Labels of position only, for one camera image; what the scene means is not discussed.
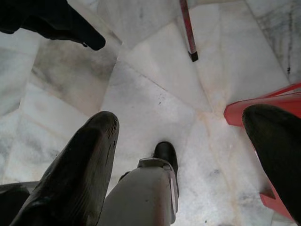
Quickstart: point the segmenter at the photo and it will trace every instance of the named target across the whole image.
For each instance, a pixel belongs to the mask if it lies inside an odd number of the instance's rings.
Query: red chair
[[[243,127],[242,114],[243,111],[251,105],[255,104],[268,104],[282,108],[298,117],[301,118],[301,92],[292,92],[293,90],[301,88],[301,83],[292,84],[283,89],[277,90],[275,92],[269,93],[267,95],[238,101],[228,105],[224,111],[224,117],[229,125]],[[260,193],[260,198],[262,203],[293,220],[290,213],[287,211],[286,207],[282,203],[279,195],[277,194],[274,186],[271,185],[271,191],[268,193]]]

